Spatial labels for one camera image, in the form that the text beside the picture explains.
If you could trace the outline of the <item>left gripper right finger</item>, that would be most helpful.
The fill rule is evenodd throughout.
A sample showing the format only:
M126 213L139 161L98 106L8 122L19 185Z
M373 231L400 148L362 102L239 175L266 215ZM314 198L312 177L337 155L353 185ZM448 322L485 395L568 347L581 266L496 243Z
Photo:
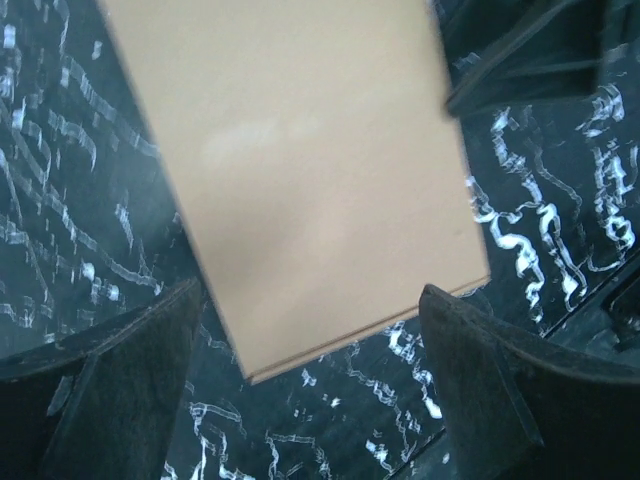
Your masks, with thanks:
M434 285L419 319L459 478L638 478L637 368L551 343Z

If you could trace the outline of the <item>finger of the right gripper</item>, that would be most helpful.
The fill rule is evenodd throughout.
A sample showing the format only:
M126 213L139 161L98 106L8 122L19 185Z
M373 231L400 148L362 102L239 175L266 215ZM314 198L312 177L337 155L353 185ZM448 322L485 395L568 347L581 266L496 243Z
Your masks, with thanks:
M463 1L444 24L452 116L584 98L602 70L604 1Z

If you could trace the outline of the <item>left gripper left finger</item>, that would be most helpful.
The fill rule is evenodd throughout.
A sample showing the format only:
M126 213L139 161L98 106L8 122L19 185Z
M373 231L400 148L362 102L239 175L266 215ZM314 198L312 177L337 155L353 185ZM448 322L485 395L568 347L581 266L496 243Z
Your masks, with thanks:
M4 479L158 479L199 329L202 286L1 361Z

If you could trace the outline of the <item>cardboard box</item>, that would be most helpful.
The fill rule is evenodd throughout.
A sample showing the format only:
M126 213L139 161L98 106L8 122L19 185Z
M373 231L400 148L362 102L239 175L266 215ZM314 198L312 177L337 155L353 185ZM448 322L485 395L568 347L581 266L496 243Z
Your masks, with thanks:
M490 277L427 1L104 1L244 377Z

